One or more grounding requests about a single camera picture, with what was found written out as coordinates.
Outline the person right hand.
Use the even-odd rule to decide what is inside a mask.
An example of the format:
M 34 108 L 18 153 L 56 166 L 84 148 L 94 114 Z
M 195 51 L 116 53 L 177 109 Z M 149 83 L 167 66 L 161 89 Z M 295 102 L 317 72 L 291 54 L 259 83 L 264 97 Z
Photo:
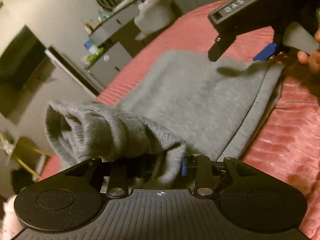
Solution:
M 307 64 L 311 72 L 319 75 L 320 72 L 320 52 L 319 49 L 314 50 L 310 55 L 303 51 L 297 54 L 298 61 L 302 64 Z

